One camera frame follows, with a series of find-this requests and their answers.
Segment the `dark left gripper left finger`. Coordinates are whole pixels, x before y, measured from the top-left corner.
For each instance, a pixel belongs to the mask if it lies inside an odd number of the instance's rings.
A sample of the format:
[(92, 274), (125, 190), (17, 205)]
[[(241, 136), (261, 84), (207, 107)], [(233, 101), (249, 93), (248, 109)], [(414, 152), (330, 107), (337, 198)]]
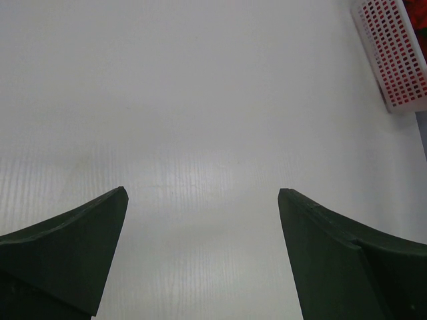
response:
[(117, 187), (1, 236), (1, 318), (96, 316), (127, 205), (127, 191)]

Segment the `red t shirt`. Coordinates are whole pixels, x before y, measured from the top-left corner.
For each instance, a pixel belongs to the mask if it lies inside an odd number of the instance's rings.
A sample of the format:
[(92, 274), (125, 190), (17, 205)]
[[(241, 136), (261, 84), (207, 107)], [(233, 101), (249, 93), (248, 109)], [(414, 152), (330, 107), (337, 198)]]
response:
[(414, 30), (425, 29), (427, 0), (404, 0), (404, 5)]

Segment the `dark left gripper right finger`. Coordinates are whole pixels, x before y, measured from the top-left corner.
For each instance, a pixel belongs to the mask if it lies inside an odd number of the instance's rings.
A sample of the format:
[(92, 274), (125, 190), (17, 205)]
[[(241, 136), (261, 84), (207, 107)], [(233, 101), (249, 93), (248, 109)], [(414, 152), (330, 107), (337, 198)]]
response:
[(304, 319), (425, 319), (426, 246), (293, 189), (278, 207)]

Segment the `white perforated plastic basket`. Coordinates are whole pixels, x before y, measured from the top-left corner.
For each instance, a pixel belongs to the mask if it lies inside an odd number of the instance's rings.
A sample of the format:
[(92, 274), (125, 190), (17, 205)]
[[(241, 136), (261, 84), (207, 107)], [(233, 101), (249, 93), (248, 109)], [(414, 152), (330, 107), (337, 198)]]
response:
[(354, 1), (351, 15), (391, 113), (426, 110), (426, 60), (403, 1)]

